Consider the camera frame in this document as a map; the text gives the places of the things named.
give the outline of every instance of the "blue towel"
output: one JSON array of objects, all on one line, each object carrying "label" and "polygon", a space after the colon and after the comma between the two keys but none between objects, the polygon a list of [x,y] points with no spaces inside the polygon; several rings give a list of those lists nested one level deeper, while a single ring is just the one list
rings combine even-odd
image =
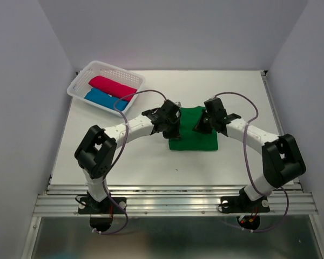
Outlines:
[{"label": "blue towel", "polygon": [[[112,97],[96,88],[91,89],[91,91],[87,93],[84,98],[112,110],[114,110],[114,103],[119,100],[118,98]],[[116,104],[116,108],[120,111],[123,111],[126,108],[127,104],[127,101],[120,100]]]}]

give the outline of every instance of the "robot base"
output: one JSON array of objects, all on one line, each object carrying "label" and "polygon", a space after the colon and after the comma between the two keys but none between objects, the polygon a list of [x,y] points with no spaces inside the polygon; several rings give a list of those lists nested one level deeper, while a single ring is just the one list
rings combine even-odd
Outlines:
[{"label": "robot base", "polygon": [[[119,205],[124,204],[124,210],[126,210],[126,197],[112,197],[115,202]],[[112,205],[111,201],[107,198],[105,198],[101,202],[95,201],[92,197],[89,195],[87,197],[81,197],[80,199],[81,203],[86,204],[86,206],[79,205],[78,206],[78,214],[80,215],[90,215],[90,214],[110,214],[110,207]],[[124,214],[119,208],[113,205],[113,214]]]},{"label": "robot base", "polygon": [[243,206],[242,203],[239,202],[239,196],[223,196],[221,197],[221,204],[218,206],[218,211],[225,214],[251,213],[255,208],[258,208],[259,213],[270,212],[267,198],[263,196]]}]

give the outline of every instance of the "red towel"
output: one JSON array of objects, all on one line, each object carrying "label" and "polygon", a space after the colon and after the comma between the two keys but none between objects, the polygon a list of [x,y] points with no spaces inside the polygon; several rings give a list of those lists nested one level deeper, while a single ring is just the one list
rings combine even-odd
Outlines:
[{"label": "red towel", "polygon": [[[137,91],[135,88],[128,87],[127,85],[120,84],[103,76],[96,76],[92,78],[89,85],[116,98],[122,98]],[[123,100],[130,101],[132,97],[133,96],[129,96]]]}]

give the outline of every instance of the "metal frame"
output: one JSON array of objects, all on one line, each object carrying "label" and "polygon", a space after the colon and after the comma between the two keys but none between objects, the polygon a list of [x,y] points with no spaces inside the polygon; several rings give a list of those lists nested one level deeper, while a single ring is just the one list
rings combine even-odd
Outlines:
[{"label": "metal frame", "polygon": [[[69,103],[69,107],[68,107],[68,109],[67,109],[67,115],[66,115],[66,118],[69,117],[69,114],[70,114],[70,111],[71,111],[72,100],[73,100],[73,99],[71,98],[70,103]],[[61,147],[61,140],[62,140],[63,137],[64,137],[64,133],[65,133],[65,129],[66,129],[66,123],[67,123],[67,120],[66,120],[65,123],[64,123],[64,126],[63,126],[63,133],[62,133],[62,135],[61,135],[61,137],[60,137],[60,139],[59,139],[59,145],[58,145],[58,149],[57,149],[57,151],[56,151],[56,156],[55,156],[55,159],[54,159],[54,162],[53,162],[53,168],[52,168],[52,171],[51,171],[50,176],[49,176],[49,182],[48,182],[48,185],[49,185],[49,184],[51,183],[51,181],[52,181],[53,172],[54,172],[54,168],[55,168],[55,165],[56,165],[56,159],[57,159],[57,157],[58,157],[58,154],[59,154],[59,151],[60,151],[60,147]]]},{"label": "metal frame", "polygon": [[[283,134],[280,119],[271,97],[267,78],[261,72],[266,93],[280,134]],[[217,211],[222,196],[237,195],[243,186],[109,186],[113,196],[127,197],[126,210],[131,217],[155,216],[227,216]],[[290,198],[289,215],[309,215],[315,237],[324,258],[324,231],[319,221],[313,196],[304,193],[299,179],[285,189]],[[44,195],[37,198],[35,209],[25,241],[22,258],[31,258],[42,217],[89,217],[79,215],[75,196],[86,193],[87,186],[49,185]],[[268,197],[269,215],[282,215],[285,211],[285,195],[274,191]]]},{"label": "metal frame", "polygon": [[33,216],[29,226],[28,235],[26,236],[24,249],[21,259],[28,259],[32,257],[33,248],[36,243],[39,226],[41,225],[41,217]]},{"label": "metal frame", "polygon": [[[160,190],[151,187],[136,186],[131,190],[111,188],[113,197],[125,196],[127,198],[126,211],[131,217],[168,217],[168,216],[228,216],[217,211],[222,196],[238,194],[236,189],[221,189],[221,187],[160,187]],[[37,198],[33,216],[36,217],[89,217],[79,215],[78,204],[75,202],[77,194],[84,191],[74,191],[73,195],[40,195]],[[299,190],[289,190],[289,215],[315,215],[318,213],[312,194]],[[282,191],[274,191],[268,197],[273,215],[283,215],[286,209],[286,198]],[[103,217],[109,215],[91,215]]]}]

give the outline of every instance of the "rolled towel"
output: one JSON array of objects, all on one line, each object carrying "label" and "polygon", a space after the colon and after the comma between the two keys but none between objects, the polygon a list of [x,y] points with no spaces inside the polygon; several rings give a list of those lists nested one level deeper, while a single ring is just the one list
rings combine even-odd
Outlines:
[{"label": "rolled towel", "polygon": [[[108,94],[96,88],[92,88],[90,92],[86,94],[84,99],[92,101],[96,104],[102,105],[112,110],[114,110],[114,103],[117,100],[119,100],[118,98],[109,96]],[[127,104],[127,101],[120,100],[116,104],[116,108],[120,111],[123,111],[126,108]]]},{"label": "rolled towel", "polygon": [[[89,85],[117,98],[122,98],[137,91],[135,88],[128,87],[127,85],[120,84],[103,76],[96,76],[92,78]],[[132,98],[133,96],[129,96],[123,100],[130,101]]]}]

